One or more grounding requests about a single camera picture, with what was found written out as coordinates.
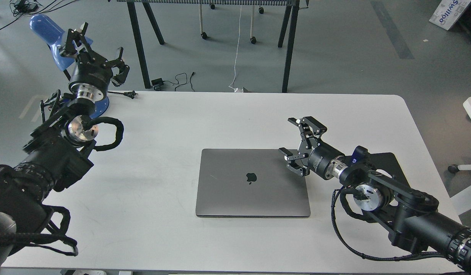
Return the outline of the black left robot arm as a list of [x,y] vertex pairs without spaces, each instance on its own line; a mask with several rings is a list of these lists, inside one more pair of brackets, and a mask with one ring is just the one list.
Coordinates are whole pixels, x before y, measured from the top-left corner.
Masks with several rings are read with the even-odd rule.
[[119,56],[108,60],[91,49],[88,24],[69,29],[58,45],[59,54],[75,60],[69,94],[57,91],[41,107],[50,116],[31,133],[23,150],[27,157],[15,167],[0,164],[0,268],[24,247],[41,247],[67,256],[78,255],[78,242],[66,235],[71,214],[43,204],[50,191],[61,192],[93,167],[93,150],[120,145],[124,126],[113,117],[91,118],[95,102],[103,100],[110,83],[122,85],[130,70]]

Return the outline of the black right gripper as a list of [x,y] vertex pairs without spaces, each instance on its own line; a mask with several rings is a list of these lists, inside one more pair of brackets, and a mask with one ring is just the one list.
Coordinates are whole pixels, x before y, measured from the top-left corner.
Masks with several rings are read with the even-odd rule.
[[[344,161],[344,154],[322,141],[322,135],[328,128],[311,116],[298,120],[290,117],[288,122],[299,128],[301,141],[296,155],[287,148],[278,149],[287,162],[287,168],[298,176],[307,176],[313,171],[324,180],[337,178],[332,171],[336,162]],[[306,165],[297,164],[298,161],[303,163],[304,160]]]

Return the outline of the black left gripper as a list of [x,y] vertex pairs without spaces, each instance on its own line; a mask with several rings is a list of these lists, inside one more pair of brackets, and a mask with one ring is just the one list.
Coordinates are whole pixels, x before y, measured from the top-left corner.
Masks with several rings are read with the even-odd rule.
[[[91,44],[85,36],[88,23],[85,22],[79,30],[69,29],[66,37],[60,43],[60,56],[72,58],[78,54],[81,46],[87,50]],[[79,98],[90,100],[103,100],[106,98],[110,81],[114,86],[121,86],[127,80],[130,66],[125,64],[123,47],[118,48],[118,58],[101,63],[104,58],[90,57],[87,52],[80,52],[75,61],[75,69],[70,78],[69,90]],[[113,76],[112,68],[119,72]]]

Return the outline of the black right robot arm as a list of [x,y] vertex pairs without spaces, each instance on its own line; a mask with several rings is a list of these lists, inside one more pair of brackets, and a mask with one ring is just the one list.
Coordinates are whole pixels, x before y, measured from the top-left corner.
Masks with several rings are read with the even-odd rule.
[[[324,180],[338,179],[340,189],[332,193],[331,223],[338,239],[357,256],[373,261],[412,261],[445,258],[471,275],[471,228],[438,212],[439,201],[432,195],[383,174],[384,167],[357,146],[344,155],[322,140],[327,127],[314,117],[290,117],[301,142],[297,153],[281,147],[287,168],[298,176],[314,172]],[[336,223],[335,205],[340,201],[348,216],[378,223],[388,231],[391,245],[409,252],[406,256],[375,257],[353,249],[344,240]]]

